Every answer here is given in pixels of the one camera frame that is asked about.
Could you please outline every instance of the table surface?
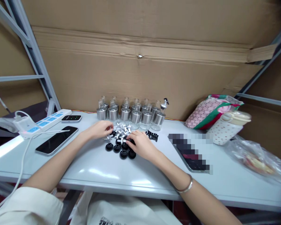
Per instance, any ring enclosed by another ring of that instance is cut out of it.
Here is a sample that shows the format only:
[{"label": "table surface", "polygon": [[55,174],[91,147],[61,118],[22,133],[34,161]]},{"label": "table surface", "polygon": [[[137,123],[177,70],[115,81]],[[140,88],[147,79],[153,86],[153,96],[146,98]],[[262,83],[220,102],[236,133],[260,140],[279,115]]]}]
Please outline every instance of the table surface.
[{"label": "table surface", "polygon": [[[73,112],[73,115],[82,115],[82,120],[70,125],[58,123],[49,130],[61,130],[65,126],[73,126],[79,128],[79,133],[97,122],[96,114]],[[200,139],[201,131],[189,129],[179,121],[165,120],[161,131],[156,133],[159,137],[158,142],[153,142],[155,146],[178,167],[190,173],[226,206],[281,212],[281,184],[265,180],[229,157],[224,151],[227,145],[206,144],[205,139]],[[168,139],[170,133],[188,135],[189,142],[195,144],[202,158],[209,160],[212,165],[210,174],[190,172],[187,169]],[[31,141],[25,156],[21,183],[53,157],[35,153],[35,148],[51,136],[42,134]],[[28,140],[18,136],[0,146],[0,181],[17,181],[27,143]],[[60,185],[64,188],[84,191],[181,200],[164,174],[149,161],[139,156],[134,160],[129,158],[122,160],[119,154],[106,151],[105,145],[103,139],[87,143],[64,174]]]}]

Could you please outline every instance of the black smartphone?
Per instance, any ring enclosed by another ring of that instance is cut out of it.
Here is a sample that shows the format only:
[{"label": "black smartphone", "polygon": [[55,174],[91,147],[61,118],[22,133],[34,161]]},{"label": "black smartphone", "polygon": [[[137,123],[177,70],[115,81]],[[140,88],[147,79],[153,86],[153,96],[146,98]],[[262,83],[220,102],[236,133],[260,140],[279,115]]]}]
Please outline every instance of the black smartphone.
[{"label": "black smartphone", "polygon": [[69,116],[65,116],[64,118],[62,118],[62,123],[78,123],[80,122],[82,116],[78,115],[69,115]]},{"label": "black smartphone", "polygon": [[45,141],[35,149],[36,153],[46,156],[53,155],[61,146],[64,145],[77,131],[78,128],[67,126],[62,130],[70,130],[67,132],[57,133],[49,140]]},{"label": "black smartphone", "polygon": [[191,144],[187,144],[187,140],[183,139],[170,139],[181,157],[184,164],[192,172],[206,172],[210,169],[210,165],[206,165],[206,160],[202,160],[198,154],[195,153],[195,149],[192,149]]}]

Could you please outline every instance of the glass bottle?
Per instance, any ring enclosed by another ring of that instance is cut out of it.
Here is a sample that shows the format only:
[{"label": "glass bottle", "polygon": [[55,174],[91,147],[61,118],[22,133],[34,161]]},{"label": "glass bottle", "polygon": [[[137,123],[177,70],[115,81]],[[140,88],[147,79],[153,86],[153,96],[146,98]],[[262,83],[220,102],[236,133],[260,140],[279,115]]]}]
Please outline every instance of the glass bottle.
[{"label": "glass bottle", "polygon": [[152,118],[152,112],[151,112],[152,105],[147,104],[146,108],[143,110],[143,117],[141,119],[140,128],[143,130],[149,130],[151,118]]},{"label": "glass bottle", "polygon": [[97,108],[98,120],[107,120],[107,109],[104,107],[102,99],[99,100],[99,108]]},{"label": "glass bottle", "polygon": [[152,109],[151,109],[151,112],[152,112],[151,121],[153,121],[153,119],[154,119],[154,117],[155,117],[155,113],[159,112],[159,110],[160,110],[160,101],[157,100],[157,101],[155,102],[155,106],[152,107]]},{"label": "glass bottle", "polygon": [[118,116],[119,116],[119,111],[116,108],[116,103],[114,99],[110,101],[110,107],[108,108],[108,114],[109,114],[109,120],[113,123],[113,125],[117,125],[116,123],[118,122]]},{"label": "glass bottle", "polygon": [[144,112],[147,104],[149,103],[149,99],[145,98],[144,104],[141,106],[141,112]]},{"label": "glass bottle", "polygon": [[122,108],[124,108],[124,105],[128,103],[128,108],[129,108],[129,98],[128,97],[125,97],[124,100],[123,100],[123,104],[122,104]]},{"label": "glass bottle", "polygon": [[164,99],[164,103],[160,105],[160,111],[155,113],[153,122],[151,123],[151,128],[155,131],[160,131],[163,121],[165,120],[165,109],[169,104],[168,99]]},{"label": "glass bottle", "polygon": [[139,103],[139,101],[140,100],[138,98],[134,99],[134,104],[131,106],[131,113],[130,113],[129,119],[131,119],[132,112],[135,110],[135,106],[136,106],[137,103]]},{"label": "glass bottle", "polygon": [[106,111],[107,111],[107,119],[108,119],[108,108],[109,108],[109,104],[106,102],[106,96],[102,96],[102,101],[103,101],[103,104],[104,104],[104,107],[106,108]]},{"label": "glass bottle", "polygon": [[124,107],[121,109],[121,121],[120,123],[122,125],[128,125],[129,124],[129,114],[130,114],[129,104],[125,103]]},{"label": "glass bottle", "polygon": [[117,101],[116,101],[116,96],[113,96],[112,99],[115,101],[116,108],[117,108],[118,111],[119,111],[119,104],[118,104]]},{"label": "glass bottle", "polygon": [[130,119],[130,126],[133,130],[136,130],[140,126],[140,120],[141,120],[141,104],[136,103],[134,110],[131,112],[131,119]]}]

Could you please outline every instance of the white cable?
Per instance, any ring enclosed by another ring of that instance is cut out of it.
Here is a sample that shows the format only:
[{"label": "white cable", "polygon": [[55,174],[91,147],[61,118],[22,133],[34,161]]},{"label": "white cable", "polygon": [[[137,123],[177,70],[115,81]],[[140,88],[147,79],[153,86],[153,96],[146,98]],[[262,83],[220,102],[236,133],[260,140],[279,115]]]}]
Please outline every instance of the white cable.
[{"label": "white cable", "polygon": [[16,191],[16,189],[18,188],[19,186],[19,183],[21,181],[21,178],[22,178],[22,175],[23,175],[23,170],[24,170],[24,158],[25,158],[25,155],[26,155],[26,152],[28,150],[28,147],[31,143],[31,140],[33,139],[34,136],[36,135],[40,135],[40,134],[43,134],[43,133],[51,133],[51,134],[57,134],[57,133],[63,133],[63,132],[68,132],[70,130],[59,130],[59,131],[45,131],[45,132],[41,132],[41,133],[37,133],[35,135],[33,135],[30,139],[29,139],[29,142],[26,146],[26,149],[24,151],[24,154],[23,154],[23,157],[22,157],[22,161],[21,161],[21,171],[20,171],[20,175],[19,175],[19,178],[18,178],[18,181],[15,185],[15,188],[13,189],[13,191],[10,193],[10,195],[8,195],[1,203],[0,203],[0,207],[6,202],[6,200],[8,200],[13,194],[14,192]]},{"label": "white cable", "polygon": [[[23,111],[16,111],[15,112],[15,117],[17,117],[18,116],[18,113],[23,113],[23,114],[25,114],[26,116],[28,116],[32,121],[33,121],[33,119],[26,113],[26,112],[23,112]],[[37,125],[36,123],[34,123],[40,130],[42,130],[42,128],[39,126],[39,125]]]}]

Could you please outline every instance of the bangle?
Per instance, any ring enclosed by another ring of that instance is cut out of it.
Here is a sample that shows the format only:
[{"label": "bangle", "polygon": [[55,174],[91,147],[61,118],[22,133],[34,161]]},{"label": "bangle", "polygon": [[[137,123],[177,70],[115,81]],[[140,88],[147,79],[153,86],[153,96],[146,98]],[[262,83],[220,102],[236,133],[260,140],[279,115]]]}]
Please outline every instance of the bangle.
[{"label": "bangle", "polygon": [[192,177],[190,174],[187,174],[187,175],[190,176],[190,185],[189,185],[186,189],[184,189],[184,190],[182,190],[182,191],[179,191],[179,190],[177,190],[177,189],[175,188],[176,191],[177,191],[178,193],[180,193],[180,194],[189,191],[189,190],[191,189],[191,186],[193,185],[193,177]]}]

